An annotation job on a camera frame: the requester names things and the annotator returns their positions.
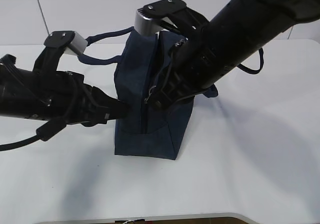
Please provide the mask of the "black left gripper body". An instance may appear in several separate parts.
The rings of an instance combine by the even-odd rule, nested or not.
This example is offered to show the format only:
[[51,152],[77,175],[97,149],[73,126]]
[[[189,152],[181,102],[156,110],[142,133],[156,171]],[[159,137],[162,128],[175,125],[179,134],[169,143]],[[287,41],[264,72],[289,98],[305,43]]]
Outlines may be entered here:
[[68,71],[67,76],[72,94],[63,118],[68,125],[82,124],[93,127],[113,119],[111,97],[101,89],[85,84],[81,74]]

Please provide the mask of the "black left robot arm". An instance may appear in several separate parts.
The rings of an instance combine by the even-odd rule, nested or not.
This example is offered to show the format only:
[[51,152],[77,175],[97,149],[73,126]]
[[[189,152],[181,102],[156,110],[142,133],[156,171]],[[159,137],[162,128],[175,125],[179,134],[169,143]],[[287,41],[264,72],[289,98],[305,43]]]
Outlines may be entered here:
[[0,59],[0,114],[49,121],[63,117],[68,125],[92,127],[128,115],[128,104],[84,83],[84,75],[56,71],[44,84],[36,72],[18,69],[16,57]]

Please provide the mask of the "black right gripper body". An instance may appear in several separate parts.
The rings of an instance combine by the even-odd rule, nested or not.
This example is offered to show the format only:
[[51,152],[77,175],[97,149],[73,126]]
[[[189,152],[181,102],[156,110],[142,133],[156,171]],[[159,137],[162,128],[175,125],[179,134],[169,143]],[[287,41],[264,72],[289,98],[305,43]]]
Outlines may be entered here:
[[146,104],[154,110],[164,111],[176,105],[187,104],[198,94],[214,98],[215,85],[207,88],[200,87],[169,64],[156,76],[153,86],[149,89]]

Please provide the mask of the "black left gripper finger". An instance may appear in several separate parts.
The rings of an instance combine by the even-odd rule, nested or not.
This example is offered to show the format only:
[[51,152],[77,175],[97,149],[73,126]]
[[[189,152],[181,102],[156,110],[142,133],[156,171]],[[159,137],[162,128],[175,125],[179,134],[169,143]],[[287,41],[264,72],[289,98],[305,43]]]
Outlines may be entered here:
[[111,97],[106,99],[105,106],[109,120],[123,119],[130,111],[130,107],[126,103]]

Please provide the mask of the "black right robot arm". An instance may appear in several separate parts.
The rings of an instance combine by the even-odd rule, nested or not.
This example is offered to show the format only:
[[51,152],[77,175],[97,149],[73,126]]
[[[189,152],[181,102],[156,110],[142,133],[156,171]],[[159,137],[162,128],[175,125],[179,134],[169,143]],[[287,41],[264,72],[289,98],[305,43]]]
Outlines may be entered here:
[[281,32],[320,17],[320,0],[230,0],[211,20],[182,0],[161,0],[143,7],[147,17],[171,21],[169,29],[186,38],[170,53],[171,62],[148,99],[166,110],[206,92]]

